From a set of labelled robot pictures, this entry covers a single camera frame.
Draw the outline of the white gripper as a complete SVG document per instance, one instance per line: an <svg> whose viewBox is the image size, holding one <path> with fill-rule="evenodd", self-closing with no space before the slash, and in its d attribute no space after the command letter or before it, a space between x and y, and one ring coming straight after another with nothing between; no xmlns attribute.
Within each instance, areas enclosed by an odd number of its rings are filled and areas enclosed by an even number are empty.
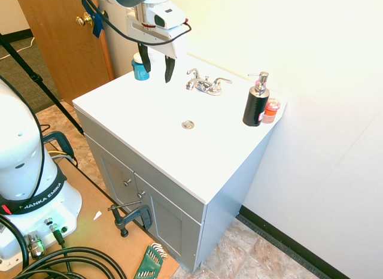
<svg viewBox="0 0 383 279"><path fill-rule="evenodd" d="M173 2L141 3L127 9L128 36L139 41L138 51L147 73L151 71L148 48L165 55L165 82L170 82L178 57L178 7Z"/></svg>

